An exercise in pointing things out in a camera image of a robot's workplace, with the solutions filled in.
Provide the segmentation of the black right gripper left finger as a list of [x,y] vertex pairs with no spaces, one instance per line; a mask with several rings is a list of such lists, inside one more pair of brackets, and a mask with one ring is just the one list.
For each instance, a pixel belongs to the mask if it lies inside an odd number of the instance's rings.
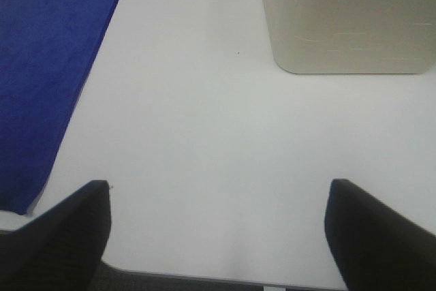
[[107,181],[90,181],[21,228],[1,233],[2,290],[86,290],[111,230]]

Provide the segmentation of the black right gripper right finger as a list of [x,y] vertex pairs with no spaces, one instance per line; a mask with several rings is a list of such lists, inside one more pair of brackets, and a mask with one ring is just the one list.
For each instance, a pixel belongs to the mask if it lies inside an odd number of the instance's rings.
[[435,235],[347,179],[330,185],[324,231],[348,290],[435,289]]

